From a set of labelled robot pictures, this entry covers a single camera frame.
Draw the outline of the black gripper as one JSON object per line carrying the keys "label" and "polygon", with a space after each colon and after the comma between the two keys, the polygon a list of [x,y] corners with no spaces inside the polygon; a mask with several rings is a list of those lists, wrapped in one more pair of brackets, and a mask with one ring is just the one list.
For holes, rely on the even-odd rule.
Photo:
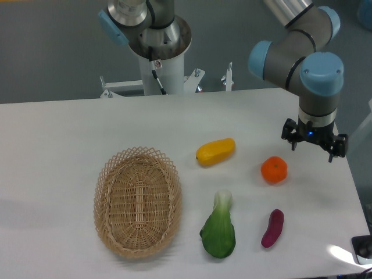
{"label": "black gripper", "polygon": [[291,150],[296,149],[297,143],[308,142],[328,150],[328,162],[331,163],[333,158],[344,158],[348,151],[348,135],[334,134],[334,122],[323,127],[314,127],[311,121],[304,123],[301,119],[296,121],[286,119],[282,128],[281,138],[291,144]]}

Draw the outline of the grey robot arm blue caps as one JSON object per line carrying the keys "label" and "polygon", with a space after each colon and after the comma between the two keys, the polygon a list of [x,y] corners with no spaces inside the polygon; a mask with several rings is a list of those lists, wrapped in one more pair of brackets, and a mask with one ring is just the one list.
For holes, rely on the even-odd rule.
{"label": "grey robot arm blue caps", "polygon": [[[292,147],[304,141],[320,146],[330,158],[344,157],[348,136],[334,134],[344,65],[337,55],[321,51],[340,28],[337,13],[312,1],[266,5],[288,34],[278,44],[258,42],[249,54],[248,69],[299,97],[298,119],[285,122],[282,139]],[[173,1],[108,1],[98,19],[115,44],[128,45],[137,56],[146,95],[196,93],[202,73],[184,76],[192,35],[187,22],[175,14]]]}

